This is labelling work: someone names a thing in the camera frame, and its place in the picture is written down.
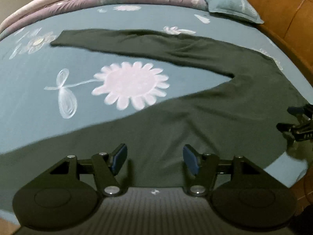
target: wooden headboard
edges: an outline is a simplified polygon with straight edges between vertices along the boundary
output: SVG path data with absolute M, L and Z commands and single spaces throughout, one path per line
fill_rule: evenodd
M 313 0 L 248 0 L 264 24 L 256 27 L 285 52 L 313 86 Z

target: metal bolt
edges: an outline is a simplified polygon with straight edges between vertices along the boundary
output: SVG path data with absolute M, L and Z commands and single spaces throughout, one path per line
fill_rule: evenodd
M 117 186 L 108 186 L 104 189 L 107 194 L 117 194 L 120 189 Z
M 194 194 L 201 194 L 201 193 L 204 193 L 205 192 L 205 187 L 202 186 L 202 185 L 193 185 L 191 188 L 190 188 L 190 191 Z

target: pillow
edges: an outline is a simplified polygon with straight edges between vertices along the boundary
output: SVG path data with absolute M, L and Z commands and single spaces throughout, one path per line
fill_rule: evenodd
M 257 11 L 247 0 L 206 0 L 209 12 L 226 14 L 232 18 L 262 24 Z

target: garment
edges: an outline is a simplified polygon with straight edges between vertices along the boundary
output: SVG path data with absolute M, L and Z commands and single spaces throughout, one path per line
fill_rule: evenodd
M 52 165 L 51 157 L 60 160 L 72 154 L 90 158 L 99 152 L 111 152 L 120 143 L 128 146 L 128 160 L 117 176 L 122 186 L 171 187 L 188 183 L 190 176 L 183 165 L 185 144 L 200 153 L 215 153 L 221 159 L 244 155 L 265 168 L 286 150 L 286 141 L 276 124 L 296 123 L 287 108 L 307 103 L 272 58 L 210 38 L 148 30 L 88 29 L 63 31 L 51 46 L 156 59 L 232 79 L 119 120 L 2 155 L 0 163 L 10 163 L 5 170 L 0 167 L 2 188 L 24 185 L 28 181 L 23 181 L 21 174 L 27 170 L 36 177 Z

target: ribbed gray surface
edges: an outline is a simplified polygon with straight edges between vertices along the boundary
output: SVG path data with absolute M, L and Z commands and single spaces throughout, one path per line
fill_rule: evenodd
M 15 235 L 294 235 L 283 228 L 271 232 L 243 231 L 225 223 L 204 198 L 182 188 L 129 188 L 125 195 L 106 198 L 98 212 L 68 230 L 40 232 L 21 228 Z

